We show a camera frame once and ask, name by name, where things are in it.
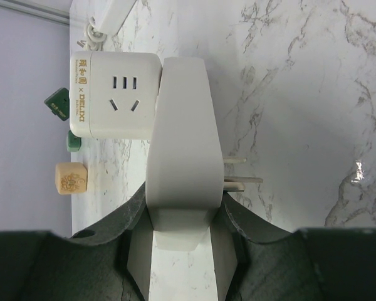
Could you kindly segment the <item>white cube with print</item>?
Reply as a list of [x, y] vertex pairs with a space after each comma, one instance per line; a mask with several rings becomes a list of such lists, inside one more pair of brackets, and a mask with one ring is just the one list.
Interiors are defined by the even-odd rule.
[[73, 53], [72, 133], [82, 138], [149, 140], [161, 76], [161, 60], [153, 53]]

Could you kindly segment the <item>dark green cube plug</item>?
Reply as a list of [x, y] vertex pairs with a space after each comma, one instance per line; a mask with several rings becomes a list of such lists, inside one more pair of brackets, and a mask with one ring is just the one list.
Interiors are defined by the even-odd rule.
[[44, 104], [62, 121], [69, 119], [70, 99], [68, 89], [58, 89], [44, 101]]

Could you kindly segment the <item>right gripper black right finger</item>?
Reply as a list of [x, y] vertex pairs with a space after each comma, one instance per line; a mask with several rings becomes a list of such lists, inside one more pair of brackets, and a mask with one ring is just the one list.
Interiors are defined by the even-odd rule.
[[228, 300], [376, 300], [376, 228], [285, 231], [224, 193], [238, 266]]

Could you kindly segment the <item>white power strip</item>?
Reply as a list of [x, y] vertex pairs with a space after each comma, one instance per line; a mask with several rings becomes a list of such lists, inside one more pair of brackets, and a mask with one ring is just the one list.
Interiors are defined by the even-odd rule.
[[95, 1], [95, 29], [103, 34], [115, 36], [135, 3], [136, 0]]

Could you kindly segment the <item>tan wooden cube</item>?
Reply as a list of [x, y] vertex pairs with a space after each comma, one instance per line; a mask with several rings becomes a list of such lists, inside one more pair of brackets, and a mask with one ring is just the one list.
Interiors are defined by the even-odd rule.
[[55, 168], [55, 184], [60, 195], [80, 194], [87, 189], [88, 171], [80, 162], [61, 162]]

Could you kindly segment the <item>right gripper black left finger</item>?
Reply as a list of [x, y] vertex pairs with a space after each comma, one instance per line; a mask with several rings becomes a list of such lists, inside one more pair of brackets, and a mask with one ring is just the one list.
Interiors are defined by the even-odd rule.
[[128, 271], [145, 186], [71, 238], [50, 231], [0, 231], [0, 300], [145, 300]]

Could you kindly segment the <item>light green cube plug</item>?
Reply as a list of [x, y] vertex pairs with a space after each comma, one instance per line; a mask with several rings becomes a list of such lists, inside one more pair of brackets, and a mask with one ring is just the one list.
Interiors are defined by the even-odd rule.
[[66, 149], [68, 152], [78, 152], [81, 147], [81, 138], [75, 136], [71, 130], [68, 131], [66, 136]]

